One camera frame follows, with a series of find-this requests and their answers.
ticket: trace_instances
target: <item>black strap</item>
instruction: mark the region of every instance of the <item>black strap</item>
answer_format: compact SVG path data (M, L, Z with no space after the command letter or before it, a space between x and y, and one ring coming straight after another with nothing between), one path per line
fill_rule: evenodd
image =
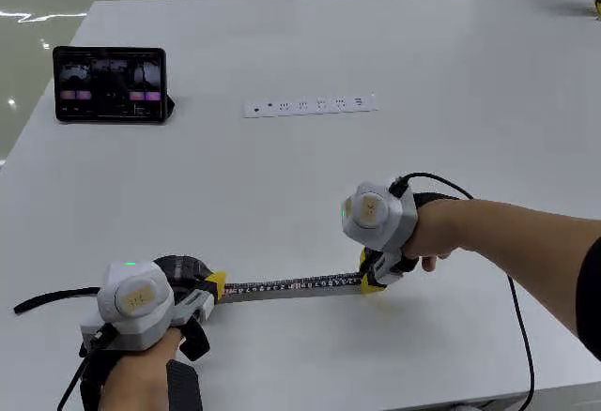
M578 337L597 359L601 360L601 237L586 254L576 288L576 326Z
M84 411L98 411L102 387L111 370L125 353L117 350L100 350L91 356L79 385Z
M19 303L13 308L13 311L15 311L15 314L21 314L22 312L33 310L38 306L45 305L46 303L51 303L53 301L62 300L63 298L95 296L99 290L99 287L83 287L81 289L67 289L64 291L50 292L48 294L42 294L40 296L29 298L23 303Z
M167 362L169 411L203 411L196 370L183 362Z
M437 192L418 192L413 194L413 200L415 200L415 207L419 209L423 205L427 205L428 203L436 200L458 200L458 198ZM401 260L394 265L393 269L408 273L413 271L415 266L417 266L418 261L418 258L409 259L403 254L401 256Z

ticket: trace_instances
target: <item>white tabletop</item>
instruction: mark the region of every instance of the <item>white tabletop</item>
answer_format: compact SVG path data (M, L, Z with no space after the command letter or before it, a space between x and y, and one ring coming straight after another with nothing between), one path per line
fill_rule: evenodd
M438 172L477 196L601 218L600 31L591 0L97 3L73 44L163 47L177 107L159 127L61 125L50 86L40 99L0 172L0 408L58 402L94 306L17 317L16 302L173 252L234 282L354 270L339 204L365 179ZM242 118L245 100L372 91L378 112ZM520 300L538 388L601 380ZM370 297L219 306L207 332L194 364L207 410L386 409L528 387L507 280L463 251Z

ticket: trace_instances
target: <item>black cable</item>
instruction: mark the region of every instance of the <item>black cable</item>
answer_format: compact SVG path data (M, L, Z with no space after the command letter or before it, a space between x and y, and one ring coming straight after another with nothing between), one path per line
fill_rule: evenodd
M63 298L95 296L99 290L99 287L83 287L81 289L67 289L64 291L50 292L48 294L42 294L40 296L29 298L23 303L19 303L13 308L13 311L15 311L15 314L21 314L22 312L33 310L38 306L45 305L46 303L51 303L53 301L62 300Z
M73 392L77 381L80 379L80 377L84 373L85 368L89 364L90 359L92 359L92 357L96 355L98 351L104 350L106 347L108 347L115 340L118 334L119 333L116 330L116 328L113 327L111 324L104 324L102 327L100 327L100 329L96 332L96 334L90 341L90 351L85 356L85 358L82 359L82 362L77 368L77 371L75 371L75 375L71 378L71 381L69 382L69 385L67 386L63 397L58 403L56 411L62 411L63 407L65 406L65 403L69 399L69 396Z
M463 188L460 188L455 183L449 181L448 179L443 178L442 176L429 174L427 172L416 172L413 174L401 176L397 181L409 181L411 178L418 178L418 177L434 179L434 180L436 180L442 184L445 184L445 185L449 186L450 188L455 189L456 191L462 193L468 199L473 200L473 195L471 195L469 192L467 192ZM526 396L526 400L519 407L519 410L518 410L518 411L524 411L526 408L528 408L528 406L530 405L530 403L532 401L532 397L534 396L534 363L532 361L532 352L530 349L530 342L528 341L528 334L526 333L526 327L524 326L524 319L522 318L522 311L521 311L521 309L519 309L519 301L517 300L517 293L516 293L516 284L514 283L514 279L511 278L509 275L507 275L507 280L509 281L509 289L511 290L511 297L512 297L512 300L514 301L514 308L516 310L517 323L519 324L519 330L522 333L522 339L524 340L524 348L526 349L526 358L528 359L528 370L530 373L530 387L528 389L528 395Z
M65 390L65 393L63 394L63 397L60 399L60 402L58 403L58 407L56 408L56 411L61 411L63 409L63 407L65 406L65 403L67 403L67 400L69 399L69 396L73 392L73 389L75 388L75 385L77 384L77 381L79 380L80 376L82 376L82 374L84 373L85 368L87 367L87 365L90 362L90 359L92 358L92 356L95 353L96 353L96 351L90 352L84 359L82 359L82 362L80 363L79 367L77 368L77 371L75 371L75 375L71 378L71 381L70 381L69 385L67 386L67 389Z

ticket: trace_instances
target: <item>finger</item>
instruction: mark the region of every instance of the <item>finger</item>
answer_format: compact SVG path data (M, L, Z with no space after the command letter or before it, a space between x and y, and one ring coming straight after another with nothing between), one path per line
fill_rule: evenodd
M422 258L422 269L432 272L436 268L436 256L424 256Z

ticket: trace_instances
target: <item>person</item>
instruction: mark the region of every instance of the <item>person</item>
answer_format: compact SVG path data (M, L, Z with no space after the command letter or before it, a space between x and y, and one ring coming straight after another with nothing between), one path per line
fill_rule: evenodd
M431 272L439 258L458 249L476 251L504 270L601 357L595 306L601 298L601 221L483 200L422 206L405 255L421 258ZM100 409L167 409L165 364L180 339L171 328L146 352L123 357L107 379Z

